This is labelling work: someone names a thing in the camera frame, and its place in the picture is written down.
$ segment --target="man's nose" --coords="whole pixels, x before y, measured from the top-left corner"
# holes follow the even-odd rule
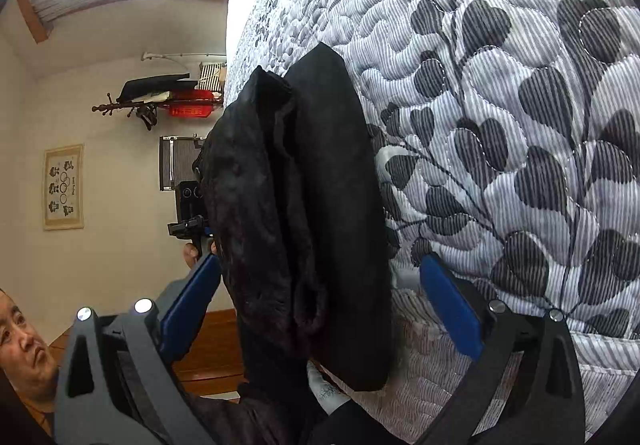
[[[29,351],[33,346],[33,335],[23,330],[18,329],[18,340],[20,341],[20,348],[22,351]]]

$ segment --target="blue gripper pad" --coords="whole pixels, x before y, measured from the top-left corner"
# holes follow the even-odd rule
[[[213,294],[220,285],[222,269],[216,255],[209,254],[196,265],[171,308],[160,323],[160,355],[171,364],[191,348],[200,331]]]
[[[477,361],[482,353],[481,324],[440,262],[426,255],[420,264],[420,284],[449,332],[456,349]]]

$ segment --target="red basket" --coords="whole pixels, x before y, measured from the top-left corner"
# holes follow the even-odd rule
[[[213,106],[170,106],[169,114],[178,118],[207,118]]]
[[[211,101],[215,98],[209,90],[188,90],[172,92],[172,97],[181,100],[206,100]],[[169,106],[169,114],[178,118],[207,118],[213,111],[213,106],[183,105],[171,104]]]

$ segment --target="quilted bedspread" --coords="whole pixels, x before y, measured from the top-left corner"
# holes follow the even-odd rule
[[[640,13],[632,0],[257,0],[230,65],[345,59],[386,206],[398,358],[354,398],[414,441],[465,374],[420,291],[436,251],[487,298],[565,313],[589,437],[640,368]],[[508,396],[518,357],[480,428]]]

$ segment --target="metal screw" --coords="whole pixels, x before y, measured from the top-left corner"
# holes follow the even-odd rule
[[[89,317],[91,317],[91,308],[84,307],[78,310],[78,320],[85,321]]]
[[[135,304],[134,308],[138,313],[146,313],[151,309],[152,306],[153,306],[153,303],[151,302],[150,299],[140,299]]]
[[[553,322],[562,322],[564,320],[564,315],[562,315],[562,312],[559,310],[551,310],[549,317],[551,317]]]
[[[494,313],[500,314],[507,310],[507,306],[501,300],[494,299],[489,302],[489,310]]]

